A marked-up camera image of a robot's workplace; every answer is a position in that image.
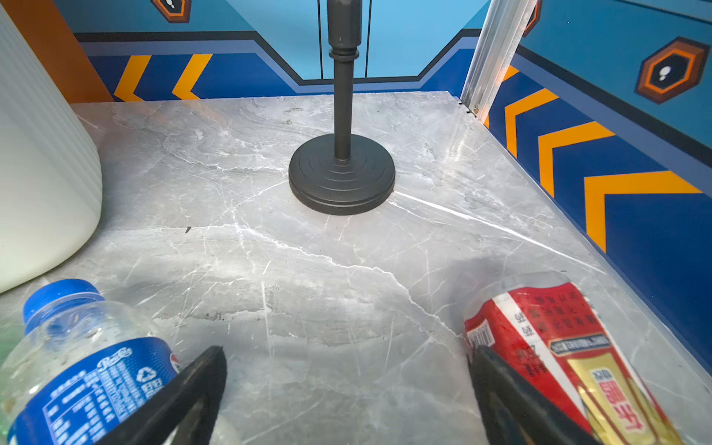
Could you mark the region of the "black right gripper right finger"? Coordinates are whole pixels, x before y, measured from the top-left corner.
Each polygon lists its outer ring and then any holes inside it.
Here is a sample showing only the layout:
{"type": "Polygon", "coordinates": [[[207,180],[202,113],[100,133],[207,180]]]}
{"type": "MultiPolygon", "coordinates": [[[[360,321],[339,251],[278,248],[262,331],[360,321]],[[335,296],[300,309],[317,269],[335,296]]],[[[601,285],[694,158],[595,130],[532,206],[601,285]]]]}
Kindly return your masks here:
{"type": "Polygon", "coordinates": [[[491,348],[476,348],[468,368],[492,445],[597,443],[491,348]]]}

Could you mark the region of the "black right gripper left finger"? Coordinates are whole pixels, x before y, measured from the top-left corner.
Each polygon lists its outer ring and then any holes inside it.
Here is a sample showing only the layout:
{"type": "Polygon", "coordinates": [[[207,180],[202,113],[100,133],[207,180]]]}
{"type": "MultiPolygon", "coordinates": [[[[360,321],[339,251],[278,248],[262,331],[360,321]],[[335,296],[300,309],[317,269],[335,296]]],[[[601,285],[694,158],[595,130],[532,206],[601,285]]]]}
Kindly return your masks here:
{"type": "Polygon", "coordinates": [[[208,444],[227,379],[224,349],[211,346],[114,428],[101,444],[208,444]]]}

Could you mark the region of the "red gold label bottle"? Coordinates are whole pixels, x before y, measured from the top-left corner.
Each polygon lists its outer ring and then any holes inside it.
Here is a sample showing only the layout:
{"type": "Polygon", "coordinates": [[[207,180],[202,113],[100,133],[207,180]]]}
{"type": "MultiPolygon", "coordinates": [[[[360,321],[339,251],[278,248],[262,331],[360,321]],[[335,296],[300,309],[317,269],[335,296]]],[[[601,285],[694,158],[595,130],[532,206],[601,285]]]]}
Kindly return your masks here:
{"type": "Polygon", "coordinates": [[[680,435],[589,300],[564,275],[506,277],[464,311],[468,359],[496,352],[595,444],[679,444],[680,435]]]}

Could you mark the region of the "clear bottle blue pepsi label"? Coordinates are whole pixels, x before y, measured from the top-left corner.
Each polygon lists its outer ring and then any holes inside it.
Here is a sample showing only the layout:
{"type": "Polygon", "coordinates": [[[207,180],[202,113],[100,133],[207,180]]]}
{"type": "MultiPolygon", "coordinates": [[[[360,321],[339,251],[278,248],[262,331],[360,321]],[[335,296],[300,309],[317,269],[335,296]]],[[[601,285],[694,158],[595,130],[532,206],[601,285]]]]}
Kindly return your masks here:
{"type": "Polygon", "coordinates": [[[23,322],[1,365],[4,444],[95,444],[181,371],[148,317],[85,280],[37,290],[23,322]]]}

